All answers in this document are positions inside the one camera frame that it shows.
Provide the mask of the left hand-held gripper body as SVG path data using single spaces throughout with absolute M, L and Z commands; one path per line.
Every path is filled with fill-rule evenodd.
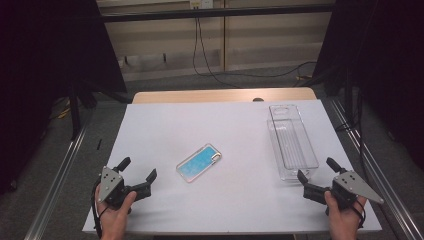
M 135 202 L 150 197 L 152 184 L 145 179 L 143 183 L 134 186 L 126 185 L 121 172 L 117 173 L 113 168 L 105 166 L 100 175 L 98 201 L 107 203 L 112 209 L 119 209 L 132 191 L 137 193 Z

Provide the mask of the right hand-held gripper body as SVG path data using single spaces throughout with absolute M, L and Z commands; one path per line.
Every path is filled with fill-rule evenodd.
M 362 196 L 378 204 L 384 203 L 384 199 L 354 171 L 345 171 L 334 177 L 331 187 L 324 188 L 310 184 L 309 182 L 303 185 L 303 187 L 304 198 L 323 205 L 326 204 L 324 193 L 330 191 L 336 198 L 341 210 L 352 207 L 358 196 Z

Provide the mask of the clear plastic container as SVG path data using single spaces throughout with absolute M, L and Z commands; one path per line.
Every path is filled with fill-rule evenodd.
M 267 126 L 280 179 L 297 181 L 298 171 L 309 179 L 319 167 L 298 106 L 268 107 Z

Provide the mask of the blue phone case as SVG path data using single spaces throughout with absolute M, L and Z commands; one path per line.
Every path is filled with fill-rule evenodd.
M 176 166 L 177 173 L 191 183 L 222 158 L 222 153 L 211 144 L 205 144 Z

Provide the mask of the person's left hand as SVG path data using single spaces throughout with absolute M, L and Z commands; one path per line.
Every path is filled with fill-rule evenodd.
M 100 225 L 103 235 L 125 235 L 127 227 L 128 212 L 135 201 L 137 193 L 132 191 L 126 198 L 122 206 L 113 210 L 105 202 L 95 201 L 96 211 L 100 217 Z

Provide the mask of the person's right hand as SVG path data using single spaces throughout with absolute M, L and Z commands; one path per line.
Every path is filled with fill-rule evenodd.
M 363 207 L 366 205 L 367 199 L 359 196 L 353 205 L 355 210 L 345 209 L 339 210 L 336 198 L 332 196 L 330 191 L 324 193 L 326 204 L 329 208 L 329 232 L 331 237 L 356 237 L 360 225 L 360 217 L 357 212 L 362 213 Z

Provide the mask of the white table cover sheet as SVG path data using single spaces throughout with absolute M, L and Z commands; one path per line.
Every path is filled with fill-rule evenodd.
M 127 107 L 108 164 L 131 159 L 128 185 L 155 169 L 150 197 L 135 203 L 127 230 L 143 235 L 316 233 L 325 206 L 279 177 L 267 126 L 269 103 L 135 104 Z M 191 183 L 176 166 L 205 144 L 222 158 Z

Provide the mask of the black metal stand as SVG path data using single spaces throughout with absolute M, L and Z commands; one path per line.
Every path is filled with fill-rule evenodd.
M 80 121 L 80 114 L 79 114 L 77 91 L 73 83 L 69 84 L 68 93 L 69 93 L 69 103 L 70 103 L 70 112 L 71 112 L 71 120 L 72 120 L 71 140 L 75 140 L 81 130 L 81 121 Z

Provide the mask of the black curtain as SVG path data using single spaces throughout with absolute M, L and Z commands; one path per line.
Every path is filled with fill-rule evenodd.
M 335 0 L 313 77 L 358 86 L 424 170 L 424 0 Z
M 126 86 L 96 0 L 0 0 L 0 195 L 47 128 L 53 103 Z

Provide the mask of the black horizontal bar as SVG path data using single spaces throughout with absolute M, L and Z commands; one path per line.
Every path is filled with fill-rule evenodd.
M 273 7 L 249 7 L 249 8 L 216 8 L 198 10 L 175 10 L 163 12 L 144 13 L 111 13 L 102 14 L 99 20 L 103 23 L 135 22 L 153 20 L 174 19 L 197 19 L 215 17 L 255 16 L 255 15 L 278 15 L 278 14 L 305 14 L 332 12 L 334 4 L 312 4 L 312 5 L 289 5 Z

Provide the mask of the white wall outlet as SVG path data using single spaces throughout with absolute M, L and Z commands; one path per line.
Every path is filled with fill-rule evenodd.
M 212 9 L 213 0 L 190 0 L 191 9 Z

